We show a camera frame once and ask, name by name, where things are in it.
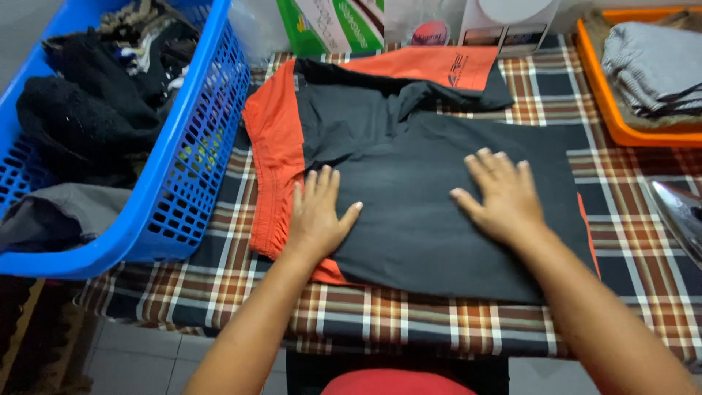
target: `plaid ironing board cover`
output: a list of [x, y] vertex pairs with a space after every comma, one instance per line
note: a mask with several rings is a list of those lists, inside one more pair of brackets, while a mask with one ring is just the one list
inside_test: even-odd
[[[342, 63], [368, 55], [322, 58]], [[253, 79], [262, 83], [289, 58], [276, 55], [266, 73]], [[577, 134], [567, 136], [568, 156], [602, 280], [681, 360], [702, 362], [702, 271], [663, 227], [643, 184], [652, 177], [699, 194], [702, 151], [617, 146], [597, 111], [571, 37], [548, 36], [538, 54], [499, 62], [515, 105], [502, 112], [452, 115], [579, 125]], [[441, 103], [437, 111], [447, 113]], [[89, 280], [77, 303], [132, 325], [216, 335], [272, 264], [249, 250], [256, 196], [250, 143], [240, 133], [198, 252], [180, 263], [119, 264]], [[569, 356], [545, 306], [319, 283], [305, 288], [286, 338], [288, 347], [309, 353], [397, 354], [419, 347], [438, 356]]]

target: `shirt logo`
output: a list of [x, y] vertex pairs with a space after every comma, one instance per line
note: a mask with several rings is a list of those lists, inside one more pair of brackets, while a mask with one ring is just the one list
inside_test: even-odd
[[458, 80], [461, 79], [461, 75], [463, 74], [463, 68], [465, 67], [465, 63], [468, 62], [468, 57], [461, 55], [460, 53], [456, 53], [456, 58], [453, 60], [453, 64], [451, 65], [451, 70], [449, 70], [449, 85], [453, 88], [456, 87], [458, 84]]

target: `hand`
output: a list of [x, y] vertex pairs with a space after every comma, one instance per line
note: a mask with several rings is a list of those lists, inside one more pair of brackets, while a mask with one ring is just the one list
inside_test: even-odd
[[322, 172], [310, 171], [305, 193], [300, 183], [293, 193], [293, 217], [284, 251], [294, 251], [316, 266], [346, 238], [358, 218], [363, 203], [356, 202], [340, 220], [336, 216], [340, 173], [325, 165]]
[[480, 187], [483, 204], [461, 188], [452, 190], [451, 196], [478, 228], [506, 245], [546, 228], [529, 163], [522, 161], [515, 169], [507, 154], [492, 155], [488, 148], [477, 156], [479, 160], [468, 155], [464, 162]]

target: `orange plastic tray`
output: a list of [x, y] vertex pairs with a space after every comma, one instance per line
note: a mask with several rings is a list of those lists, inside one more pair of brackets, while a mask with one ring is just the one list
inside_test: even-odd
[[[672, 7], [672, 8], [646, 8], [628, 10], [603, 11], [604, 17], [616, 24], [621, 22], [655, 22], [666, 16], [688, 9], [702, 12], [702, 7]], [[621, 145], [656, 146], [656, 147], [702, 147], [702, 123], [678, 124], [657, 129], [636, 130], [624, 123], [619, 113], [612, 92], [609, 90], [607, 78], [604, 76], [600, 62], [597, 61], [595, 51], [585, 25], [578, 20], [578, 35], [576, 37], [578, 54], [585, 74], [588, 76], [590, 88], [595, 95], [597, 106], [607, 124], [607, 129], [615, 142]]]

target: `laundry basket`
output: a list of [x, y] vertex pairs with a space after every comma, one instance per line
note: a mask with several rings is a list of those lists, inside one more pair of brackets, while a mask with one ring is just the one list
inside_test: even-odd
[[[212, 214], [251, 73], [227, 14], [230, 0], [171, 0], [202, 29], [189, 71], [129, 201], [93, 242], [66, 252], [0, 253], [0, 273], [84, 279], [116, 263], [188, 258]], [[127, 0], [67, 0], [42, 39], [100, 24]], [[0, 98], [0, 214], [25, 193], [56, 180], [22, 136], [15, 102], [32, 76], [49, 75], [37, 43]]]

